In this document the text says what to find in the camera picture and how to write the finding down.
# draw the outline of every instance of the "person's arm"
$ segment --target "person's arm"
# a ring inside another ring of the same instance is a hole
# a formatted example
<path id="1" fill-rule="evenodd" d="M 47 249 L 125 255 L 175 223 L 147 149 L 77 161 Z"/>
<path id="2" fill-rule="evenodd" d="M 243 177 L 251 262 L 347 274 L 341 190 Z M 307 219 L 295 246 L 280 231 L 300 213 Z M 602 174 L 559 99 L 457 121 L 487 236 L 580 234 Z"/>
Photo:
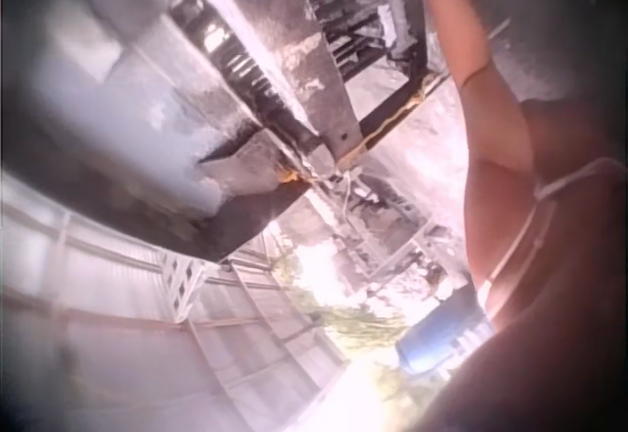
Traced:
<path id="1" fill-rule="evenodd" d="M 497 71 L 469 0 L 427 0 L 451 76 L 460 90 L 469 158 L 532 174 L 533 148 L 516 97 Z"/>
<path id="2" fill-rule="evenodd" d="M 469 267 L 480 287 L 534 205 L 534 152 L 516 97 L 495 67 L 469 0 L 427 0 L 458 86 L 469 147 L 464 220 Z"/>

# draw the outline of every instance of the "skin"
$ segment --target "skin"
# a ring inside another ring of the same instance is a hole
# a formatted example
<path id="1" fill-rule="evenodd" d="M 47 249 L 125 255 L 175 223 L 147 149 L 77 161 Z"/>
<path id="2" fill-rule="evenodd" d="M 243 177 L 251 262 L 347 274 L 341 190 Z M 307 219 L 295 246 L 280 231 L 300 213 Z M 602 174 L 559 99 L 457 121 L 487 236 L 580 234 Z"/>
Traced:
<path id="1" fill-rule="evenodd" d="M 612 152 L 591 126 L 594 111 L 586 103 L 516 100 L 468 0 L 427 1 L 465 110 L 465 232 L 480 287 L 533 209 L 535 185 Z M 603 430 L 598 417 L 607 416 L 604 408 L 622 388 L 626 353 L 620 174 L 602 172 L 556 196 L 546 243 L 494 319 L 497 334 L 464 363 L 413 430 Z M 521 249 L 530 246 L 524 241 Z M 496 296 L 516 269 L 515 259 L 496 282 Z"/>

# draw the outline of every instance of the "blue barrel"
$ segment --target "blue barrel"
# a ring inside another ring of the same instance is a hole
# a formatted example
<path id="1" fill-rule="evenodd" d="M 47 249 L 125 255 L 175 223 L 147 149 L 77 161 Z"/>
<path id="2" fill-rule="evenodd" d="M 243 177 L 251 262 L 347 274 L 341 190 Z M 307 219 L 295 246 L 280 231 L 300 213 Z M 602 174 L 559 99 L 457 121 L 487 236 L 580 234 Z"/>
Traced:
<path id="1" fill-rule="evenodd" d="M 467 284 L 419 321 L 396 343 L 399 365 L 410 375 L 433 370 L 454 351 L 465 330 L 485 320 L 475 288 Z"/>

